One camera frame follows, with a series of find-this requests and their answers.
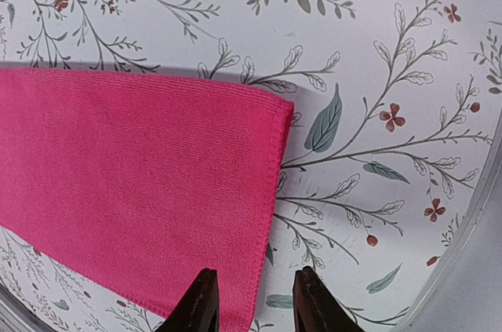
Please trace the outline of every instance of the botanical print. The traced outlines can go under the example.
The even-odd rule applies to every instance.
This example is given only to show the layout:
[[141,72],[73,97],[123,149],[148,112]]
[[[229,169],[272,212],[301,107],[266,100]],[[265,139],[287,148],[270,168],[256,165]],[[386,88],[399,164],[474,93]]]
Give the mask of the botanical print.
[[[178,67],[297,102],[250,330],[293,330],[291,281],[310,265],[356,323],[383,331],[445,255],[492,142],[502,12],[473,20],[473,1],[0,0],[0,52],[32,67],[81,67],[83,53],[93,70]],[[168,28],[160,47],[151,14]],[[0,283],[55,330],[162,323],[0,230]]]

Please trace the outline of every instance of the towel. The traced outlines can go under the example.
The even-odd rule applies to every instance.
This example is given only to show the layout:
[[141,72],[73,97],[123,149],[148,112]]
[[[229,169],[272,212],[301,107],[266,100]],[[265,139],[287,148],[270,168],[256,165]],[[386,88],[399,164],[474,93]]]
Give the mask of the towel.
[[166,318],[218,271],[221,330],[253,320],[293,104],[248,86],[0,71],[0,224]]

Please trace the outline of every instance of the dark brown object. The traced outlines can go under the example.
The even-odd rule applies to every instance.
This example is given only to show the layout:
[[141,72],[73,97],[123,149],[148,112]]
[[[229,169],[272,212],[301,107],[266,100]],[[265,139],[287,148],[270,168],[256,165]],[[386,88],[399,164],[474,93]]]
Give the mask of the dark brown object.
[[220,329],[220,291],[218,276],[202,269],[156,332],[218,332]]
[[[364,332],[345,313],[311,267],[296,271],[293,285],[296,332]],[[202,269],[156,332],[218,332],[220,294],[216,271]]]
[[296,271],[293,309],[296,332],[364,332],[345,313],[311,267]]

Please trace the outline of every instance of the red berry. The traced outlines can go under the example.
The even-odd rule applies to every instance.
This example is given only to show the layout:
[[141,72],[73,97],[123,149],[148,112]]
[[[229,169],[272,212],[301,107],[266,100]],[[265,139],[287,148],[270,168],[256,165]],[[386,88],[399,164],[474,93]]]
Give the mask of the red berry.
[[378,239],[376,238],[375,235],[368,235],[368,238],[366,238],[366,242],[368,242],[368,244],[371,247],[374,247],[378,244]]
[[438,260],[438,257],[437,256],[433,256],[431,257],[428,261],[427,261],[427,266],[430,267],[431,265],[435,264],[435,262]]
[[478,102],[475,102],[471,105],[471,111],[474,113],[478,112],[480,108],[481,105]]

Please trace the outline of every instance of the red flower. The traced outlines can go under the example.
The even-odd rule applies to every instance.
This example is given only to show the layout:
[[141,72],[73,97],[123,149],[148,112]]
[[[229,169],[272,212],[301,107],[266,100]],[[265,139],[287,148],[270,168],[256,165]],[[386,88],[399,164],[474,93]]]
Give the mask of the red flower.
[[56,2],[54,2],[54,7],[58,12],[60,12],[68,7],[68,1],[70,0],[56,0]]
[[380,113],[380,120],[387,122],[385,124],[385,128],[389,132],[394,132],[395,125],[396,126],[404,126],[406,123],[405,118],[398,118],[396,115],[399,112],[399,104],[391,103],[391,112],[382,111]]
[[439,257],[433,256],[429,260],[427,260],[427,266],[430,267],[433,264],[436,264],[436,261],[438,261]]
[[378,244],[378,239],[376,238],[375,235],[368,235],[368,238],[366,238],[366,242],[371,246],[374,247]]
[[431,222],[436,222],[438,220],[438,216],[442,216],[446,212],[446,208],[444,206],[438,208],[440,202],[440,199],[432,200],[432,208],[427,208],[424,211],[425,217],[431,216]]
[[471,112],[478,112],[479,111],[479,108],[481,108],[481,104],[479,104],[478,102],[474,102],[472,105],[471,105]]
[[454,4],[451,5],[451,8],[445,6],[444,11],[448,14],[448,20],[451,23],[454,23],[455,21],[460,22],[462,20],[462,18],[457,15],[457,7]]

